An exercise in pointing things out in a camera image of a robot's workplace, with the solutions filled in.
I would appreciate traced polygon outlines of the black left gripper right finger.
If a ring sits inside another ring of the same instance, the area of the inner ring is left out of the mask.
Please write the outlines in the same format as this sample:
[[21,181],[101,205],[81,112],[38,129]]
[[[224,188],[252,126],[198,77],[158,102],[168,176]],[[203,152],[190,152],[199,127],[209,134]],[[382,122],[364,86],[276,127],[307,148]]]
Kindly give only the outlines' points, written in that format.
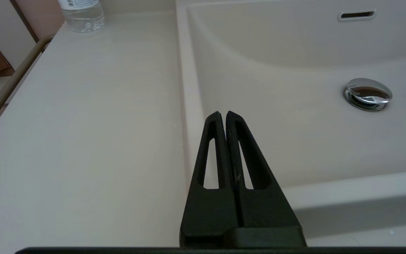
[[229,111],[226,134],[238,217],[238,227],[227,231],[226,243],[306,247],[303,228],[243,117]]

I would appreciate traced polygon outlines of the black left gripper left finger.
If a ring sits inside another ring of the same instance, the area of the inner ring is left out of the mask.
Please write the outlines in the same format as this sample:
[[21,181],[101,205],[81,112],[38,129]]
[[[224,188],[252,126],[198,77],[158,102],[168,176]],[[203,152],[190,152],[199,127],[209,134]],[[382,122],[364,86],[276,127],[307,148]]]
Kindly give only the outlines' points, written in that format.
[[[204,178],[210,141],[215,142],[219,188],[206,189]],[[221,113],[215,111],[204,123],[190,189],[179,229],[182,248],[220,248],[224,233],[238,227],[232,167]]]

